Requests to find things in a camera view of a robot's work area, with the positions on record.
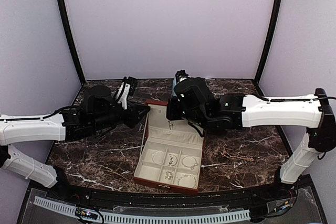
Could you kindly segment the light blue faceted mug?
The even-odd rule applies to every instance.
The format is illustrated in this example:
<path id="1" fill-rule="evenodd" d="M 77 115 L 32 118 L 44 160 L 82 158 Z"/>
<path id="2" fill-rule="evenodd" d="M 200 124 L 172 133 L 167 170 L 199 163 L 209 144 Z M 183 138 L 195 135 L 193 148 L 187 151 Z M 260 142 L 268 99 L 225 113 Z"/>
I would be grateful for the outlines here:
<path id="1" fill-rule="evenodd" d="M 174 91 L 175 86 L 176 86 L 176 79 L 174 78 L 172 82 L 172 97 L 176 97 L 176 93 Z"/>

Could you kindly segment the red jewelry box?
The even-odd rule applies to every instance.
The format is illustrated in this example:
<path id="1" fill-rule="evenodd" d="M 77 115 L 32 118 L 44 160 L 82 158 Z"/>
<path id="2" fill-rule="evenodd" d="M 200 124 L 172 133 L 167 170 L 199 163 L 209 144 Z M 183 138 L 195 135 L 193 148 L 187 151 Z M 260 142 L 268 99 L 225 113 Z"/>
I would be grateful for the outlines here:
<path id="1" fill-rule="evenodd" d="M 166 118 L 167 102 L 146 100 L 145 103 L 151 109 L 146 117 L 139 162 L 133 175 L 134 182 L 174 193 L 196 195 L 201 172 L 204 137 L 189 126 L 187 120 L 168 120 Z M 165 152 L 162 164 L 155 164 L 151 160 L 152 153 L 156 151 Z M 193 170 L 185 168 L 181 164 L 185 156 L 194 156 L 198 161 L 198 166 Z M 165 169 L 176 169 L 172 180 L 164 179 Z M 178 178 L 185 174 L 196 177 L 196 188 L 177 185 Z"/>

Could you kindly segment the gold crystal pendant earring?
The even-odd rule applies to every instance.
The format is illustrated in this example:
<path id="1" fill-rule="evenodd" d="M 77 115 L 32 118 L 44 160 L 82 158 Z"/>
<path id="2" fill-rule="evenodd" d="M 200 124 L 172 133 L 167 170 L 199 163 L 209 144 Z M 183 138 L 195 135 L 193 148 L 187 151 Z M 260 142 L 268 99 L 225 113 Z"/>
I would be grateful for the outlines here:
<path id="1" fill-rule="evenodd" d="M 165 169 L 163 172 L 165 180 L 172 180 L 175 176 L 176 169 Z"/>

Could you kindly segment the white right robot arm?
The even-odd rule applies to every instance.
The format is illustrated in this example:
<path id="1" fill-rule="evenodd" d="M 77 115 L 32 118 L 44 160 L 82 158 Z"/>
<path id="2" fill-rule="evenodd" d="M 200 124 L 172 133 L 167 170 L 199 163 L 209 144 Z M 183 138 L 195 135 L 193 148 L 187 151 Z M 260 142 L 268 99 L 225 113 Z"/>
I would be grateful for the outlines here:
<path id="1" fill-rule="evenodd" d="M 180 70 L 172 82 L 166 118 L 185 119 L 199 134 L 267 125 L 305 127 L 300 145 L 278 170 L 276 182 L 268 187 L 269 197 L 278 200 L 320 154 L 335 148 L 335 116 L 330 100 L 332 97 L 322 88 L 299 97 L 234 93 L 216 98 L 205 79 Z"/>

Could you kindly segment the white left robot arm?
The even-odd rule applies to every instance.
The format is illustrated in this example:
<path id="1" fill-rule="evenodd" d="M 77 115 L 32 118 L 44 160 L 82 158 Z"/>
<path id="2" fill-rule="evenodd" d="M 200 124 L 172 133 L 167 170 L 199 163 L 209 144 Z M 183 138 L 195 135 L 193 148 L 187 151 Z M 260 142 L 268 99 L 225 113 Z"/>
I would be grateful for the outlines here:
<path id="1" fill-rule="evenodd" d="M 43 164 L 19 151 L 14 144 L 33 141 L 77 141 L 123 124 L 132 129 L 150 111 L 148 105 L 134 103 L 138 81 L 124 77 L 116 93 L 106 86 L 85 91 L 79 105 L 62 107 L 51 114 L 36 116 L 1 115 L 1 168 L 33 180 L 63 201 L 74 197 L 74 189 L 64 170 Z"/>

